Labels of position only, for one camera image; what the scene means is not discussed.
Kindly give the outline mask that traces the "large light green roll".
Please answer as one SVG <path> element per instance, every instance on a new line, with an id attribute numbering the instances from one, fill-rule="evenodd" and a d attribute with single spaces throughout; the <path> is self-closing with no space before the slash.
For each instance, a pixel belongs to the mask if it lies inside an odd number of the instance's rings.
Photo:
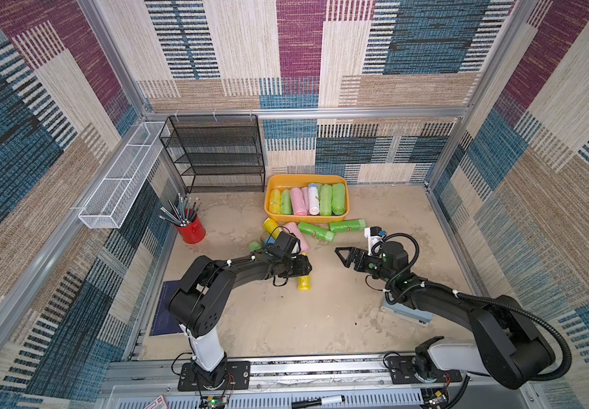
<path id="1" fill-rule="evenodd" d="M 289 189 L 284 189 L 284 191 L 281 193 L 280 213 L 282 215 L 293 215 L 292 199 Z"/>

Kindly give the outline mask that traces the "yellow trash bag roll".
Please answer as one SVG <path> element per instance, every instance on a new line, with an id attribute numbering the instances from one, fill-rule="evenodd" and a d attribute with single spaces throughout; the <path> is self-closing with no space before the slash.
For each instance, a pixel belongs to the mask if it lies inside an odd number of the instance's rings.
<path id="1" fill-rule="evenodd" d="M 272 189 L 269 195 L 268 211 L 275 215 L 281 214 L 281 190 L 278 188 Z"/>

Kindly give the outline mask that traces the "fat green roll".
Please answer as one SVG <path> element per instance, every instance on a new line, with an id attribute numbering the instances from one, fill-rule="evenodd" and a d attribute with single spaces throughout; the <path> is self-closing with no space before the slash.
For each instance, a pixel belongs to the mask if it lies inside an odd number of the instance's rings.
<path id="1" fill-rule="evenodd" d="M 333 215 L 341 216 L 346 213 L 346 196 L 347 188 L 344 183 L 332 185 L 330 206 Z"/>

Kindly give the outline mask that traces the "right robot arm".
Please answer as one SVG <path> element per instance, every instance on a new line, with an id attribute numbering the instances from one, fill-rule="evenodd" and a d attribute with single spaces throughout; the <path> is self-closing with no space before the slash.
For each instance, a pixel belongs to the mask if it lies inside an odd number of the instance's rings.
<path id="1" fill-rule="evenodd" d="M 521 308 L 514 298 L 478 297 L 422 278 L 412 270 L 419 255 L 408 254 L 401 239 L 420 248 L 412 235 L 392 233 L 366 250 L 337 247 L 335 254 L 346 268 L 384 281 L 388 304 L 426 311 L 470 330 L 485 371 L 500 385 L 515 390 L 569 372 L 572 351 L 550 323 Z"/>

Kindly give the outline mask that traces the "white roll with blue band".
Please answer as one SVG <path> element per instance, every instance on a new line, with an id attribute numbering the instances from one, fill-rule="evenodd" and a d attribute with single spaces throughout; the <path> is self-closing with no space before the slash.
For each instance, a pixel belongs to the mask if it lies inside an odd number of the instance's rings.
<path id="1" fill-rule="evenodd" d="M 310 183 L 307 187 L 308 194 L 308 213 L 312 216 L 320 214 L 320 202 L 318 197 L 318 185 Z"/>

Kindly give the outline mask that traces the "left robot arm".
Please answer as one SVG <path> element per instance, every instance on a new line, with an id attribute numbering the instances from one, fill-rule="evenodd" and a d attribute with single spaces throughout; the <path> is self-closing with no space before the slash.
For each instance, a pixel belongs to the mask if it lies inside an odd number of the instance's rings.
<path id="1" fill-rule="evenodd" d="M 287 283 L 312 271 L 303 254 L 252 252 L 229 260 L 198 257 L 167 301 L 168 313 L 179 323 L 193 354 L 191 362 L 182 366 L 178 391 L 222 390 L 232 379 L 238 382 L 239 390 L 246 389 L 248 380 L 243 375 L 250 370 L 250 363 L 230 364 L 217 332 L 231 291 L 253 281 L 282 279 Z"/>

